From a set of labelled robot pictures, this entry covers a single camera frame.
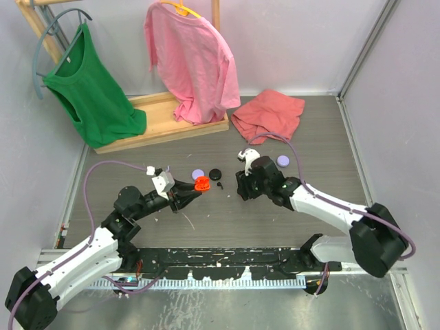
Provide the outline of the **orange round charging case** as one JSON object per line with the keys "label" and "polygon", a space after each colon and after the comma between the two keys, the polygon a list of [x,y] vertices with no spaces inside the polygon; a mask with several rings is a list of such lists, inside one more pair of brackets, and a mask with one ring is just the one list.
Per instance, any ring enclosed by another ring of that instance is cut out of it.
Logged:
{"label": "orange round charging case", "polygon": [[204,193],[210,190],[210,179],[206,176],[199,176],[195,180],[194,189],[198,192]]}

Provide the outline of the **lilac earbud charging case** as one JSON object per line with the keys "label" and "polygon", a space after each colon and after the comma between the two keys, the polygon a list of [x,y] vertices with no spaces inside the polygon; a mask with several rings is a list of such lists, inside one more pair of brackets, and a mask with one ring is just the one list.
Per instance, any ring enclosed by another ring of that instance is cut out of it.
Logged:
{"label": "lilac earbud charging case", "polygon": [[290,159],[286,155],[279,155],[277,157],[276,162],[277,162],[278,166],[285,168],[285,167],[289,166]]}

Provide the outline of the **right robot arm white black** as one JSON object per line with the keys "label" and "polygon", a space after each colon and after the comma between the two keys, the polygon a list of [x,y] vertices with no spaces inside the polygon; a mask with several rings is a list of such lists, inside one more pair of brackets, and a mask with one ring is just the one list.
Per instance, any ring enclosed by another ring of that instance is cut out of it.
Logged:
{"label": "right robot arm white black", "polygon": [[388,209],[343,201],[297,177],[286,177],[272,159],[254,149],[238,154],[243,170],[236,173],[237,193],[245,201],[265,195],[275,205],[313,216],[343,236],[313,235],[300,248],[300,262],[311,271],[332,262],[356,263],[376,278],[404,257],[410,240]]}

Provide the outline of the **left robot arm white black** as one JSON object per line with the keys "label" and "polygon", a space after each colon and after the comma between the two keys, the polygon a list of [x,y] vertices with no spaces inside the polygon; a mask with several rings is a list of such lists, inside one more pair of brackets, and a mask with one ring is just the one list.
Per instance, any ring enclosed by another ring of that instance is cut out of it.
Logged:
{"label": "left robot arm white black", "polygon": [[177,212],[201,194],[195,185],[181,181],[145,195],[135,186],[124,187],[113,211],[82,243],[36,270],[24,267],[14,275],[5,300],[8,328],[17,322],[23,329],[45,329],[94,281],[117,270],[134,270],[139,256],[131,239],[140,231],[137,221],[166,207]]}

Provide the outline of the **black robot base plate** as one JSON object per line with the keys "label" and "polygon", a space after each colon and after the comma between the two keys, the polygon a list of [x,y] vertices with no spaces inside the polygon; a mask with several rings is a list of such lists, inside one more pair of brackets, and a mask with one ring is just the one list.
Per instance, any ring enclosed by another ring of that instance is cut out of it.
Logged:
{"label": "black robot base plate", "polygon": [[141,248],[117,269],[143,278],[201,281],[239,279],[245,270],[253,281],[295,279],[304,272],[322,272],[325,264],[291,247]]}

